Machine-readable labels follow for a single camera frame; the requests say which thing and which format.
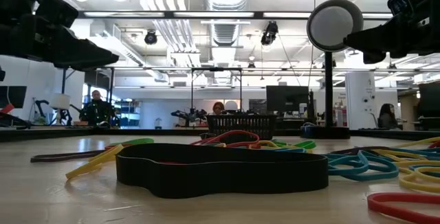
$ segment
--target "hair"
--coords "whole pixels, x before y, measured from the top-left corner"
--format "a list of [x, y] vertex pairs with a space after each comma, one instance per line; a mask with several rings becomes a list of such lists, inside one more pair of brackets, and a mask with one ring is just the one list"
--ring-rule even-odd
[[389, 114], [395, 120], [396, 117], [395, 114], [391, 112], [391, 107], [393, 107], [392, 104], [383, 104], [380, 108], [379, 117], [381, 117], [383, 114]]
[[221, 109], [222, 111], [224, 111], [224, 109], [225, 109], [225, 105], [224, 105], [222, 102], [215, 102], [214, 105], [212, 106], [212, 111], [214, 111], [215, 106], [217, 106], [217, 105], [219, 105], [219, 106], [220, 106], [220, 109]]

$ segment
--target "person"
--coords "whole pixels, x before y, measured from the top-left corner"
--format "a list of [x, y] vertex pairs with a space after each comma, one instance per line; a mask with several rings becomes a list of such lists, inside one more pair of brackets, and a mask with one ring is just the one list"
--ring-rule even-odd
[[215, 102], [212, 106], [212, 115], [220, 115], [223, 111], [225, 111], [225, 106], [222, 102]]
[[383, 104], [380, 108], [379, 128], [399, 129], [392, 104]]
[[98, 90], [91, 92], [92, 100], [80, 112], [80, 120], [87, 121], [90, 126], [100, 125], [102, 122], [110, 123], [110, 118], [116, 117], [111, 103], [101, 100]]

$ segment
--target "wooden table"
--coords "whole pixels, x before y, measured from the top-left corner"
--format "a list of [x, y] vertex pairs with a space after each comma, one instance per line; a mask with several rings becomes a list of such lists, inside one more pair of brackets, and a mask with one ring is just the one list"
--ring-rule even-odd
[[[331, 177], [328, 188], [314, 192], [213, 194], [172, 200], [118, 183], [114, 163], [66, 182], [65, 173], [84, 164], [85, 159], [29, 162], [33, 155], [103, 149], [111, 142], [139, 137], [97, 135], [0, 143], [0, 223], [404, 223], [369, 212], [366, 206], [366, 196], [375, 192], [410, 192], [401, 188], [397, 179], [360, 183]], [[197, 139], [151, 138], [156, 142], [183, 144]], [[292, 143], [301, 141], [299, 137], [277, 138]], [[393, 146], [402, 141], [352, 137], [317, 143], [314, 152], [327, 153], [354, 146]], [[440, 216], [438, 206], [411, 206], [414, 210]]]

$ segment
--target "black basket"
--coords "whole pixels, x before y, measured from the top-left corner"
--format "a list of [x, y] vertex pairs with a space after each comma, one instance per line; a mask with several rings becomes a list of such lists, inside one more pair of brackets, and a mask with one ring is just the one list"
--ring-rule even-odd
[[[249, 131], [257, 134], [260, 140], [270, 140], [274, 134], [275, 115], [208, 115], [209, 132], [221, 135], [228, 131]], [[251, 142], [251, 135], [233, 135], [221, 140], [224, 143]]]

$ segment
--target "man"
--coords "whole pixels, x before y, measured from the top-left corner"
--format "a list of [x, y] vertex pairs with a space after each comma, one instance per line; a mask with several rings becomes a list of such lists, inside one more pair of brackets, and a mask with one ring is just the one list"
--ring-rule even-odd
[[91, 96], [91, 102], [87, 103], [81, 110], [81, 121], [88, 121], [90, 126], [99, 125], [101, 122], [110, 124], [110, 119], [116, 117], [111, 104], [101, 100], [101, 93], [98, 90], [93, 91]]

